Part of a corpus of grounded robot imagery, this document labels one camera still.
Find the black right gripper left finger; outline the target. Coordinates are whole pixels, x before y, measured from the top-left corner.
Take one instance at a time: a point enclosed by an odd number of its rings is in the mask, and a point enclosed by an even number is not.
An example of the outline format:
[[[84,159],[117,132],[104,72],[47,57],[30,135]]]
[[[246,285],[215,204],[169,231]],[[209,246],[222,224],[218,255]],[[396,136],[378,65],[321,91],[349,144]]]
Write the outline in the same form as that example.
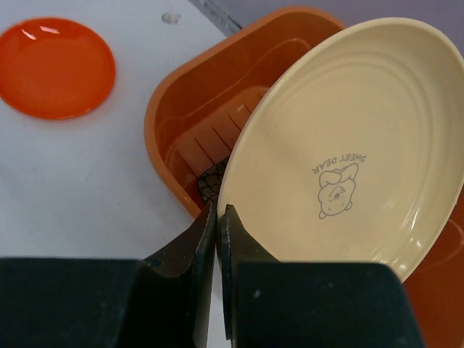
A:
[[[216,206],[138,260],[1,260],[3,347],[205,347]]]

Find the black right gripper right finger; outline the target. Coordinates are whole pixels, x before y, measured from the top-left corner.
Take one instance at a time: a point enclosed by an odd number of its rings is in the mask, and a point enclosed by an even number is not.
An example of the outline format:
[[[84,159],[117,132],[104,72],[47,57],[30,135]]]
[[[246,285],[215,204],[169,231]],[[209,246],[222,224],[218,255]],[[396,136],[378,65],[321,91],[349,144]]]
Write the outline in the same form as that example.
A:
[[[376,262],[280,262],[220,218],[225,335],[233,347],[423,347],[401,281]]]

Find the black floral square plate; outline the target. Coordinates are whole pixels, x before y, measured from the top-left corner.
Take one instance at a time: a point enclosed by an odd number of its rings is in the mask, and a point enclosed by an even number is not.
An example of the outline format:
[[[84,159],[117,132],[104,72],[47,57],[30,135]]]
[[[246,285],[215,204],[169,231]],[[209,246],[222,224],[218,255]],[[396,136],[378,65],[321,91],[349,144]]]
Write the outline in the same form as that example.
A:
[[[197,187],[205,204],[218,199],[227,164],[228,158],[225,158],[198,177]]]

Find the tan bear plate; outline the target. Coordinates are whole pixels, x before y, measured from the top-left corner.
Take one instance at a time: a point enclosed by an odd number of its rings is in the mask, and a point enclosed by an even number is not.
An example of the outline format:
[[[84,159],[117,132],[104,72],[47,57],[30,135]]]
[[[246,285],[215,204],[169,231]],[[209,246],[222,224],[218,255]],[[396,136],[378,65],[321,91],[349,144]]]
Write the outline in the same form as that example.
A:
[[[319,43],[269,89],[225,170],[233,206],[280,261],[381,262],[407,279],[463,187],[463,56],[409,18]]]

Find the orange round plate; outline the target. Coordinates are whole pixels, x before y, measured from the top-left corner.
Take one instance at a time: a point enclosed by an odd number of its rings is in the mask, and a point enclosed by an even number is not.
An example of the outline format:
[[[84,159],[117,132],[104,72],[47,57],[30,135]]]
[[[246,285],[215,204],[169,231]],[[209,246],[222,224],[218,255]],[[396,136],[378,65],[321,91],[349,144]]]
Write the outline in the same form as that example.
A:
[[[1,99],[18,112],[80,117],[107,99],[115,79],[108,44],[79,22],[37,17],[1,33]]]

